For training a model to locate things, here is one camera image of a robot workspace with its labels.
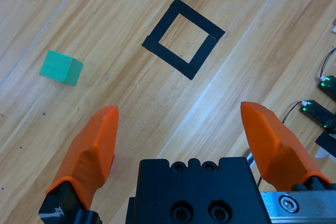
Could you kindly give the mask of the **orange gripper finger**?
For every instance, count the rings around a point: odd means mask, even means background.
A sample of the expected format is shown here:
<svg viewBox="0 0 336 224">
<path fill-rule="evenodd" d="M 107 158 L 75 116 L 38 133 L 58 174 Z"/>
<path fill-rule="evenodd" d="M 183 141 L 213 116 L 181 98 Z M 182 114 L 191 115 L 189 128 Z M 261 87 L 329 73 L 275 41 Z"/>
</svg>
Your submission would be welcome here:
<svg viewBox="0 0 336 224">
<path fill-rule="evenodd" d="M 90 207 L 109 177 L 118 124 L 118 107 L 105 106 L 73 139 L 38 212 L 44 223 L 102 223 Z"/>
<path fill-rule="evenodd" d="M 259 103 L 244 101 L 240 112 L 260 175 L 277 191 L 290 191 L 294 185 L 305 184 L 310 177 L 317 177 L 326 185 L 332 183 L 273 111 Z"/>
</svg>

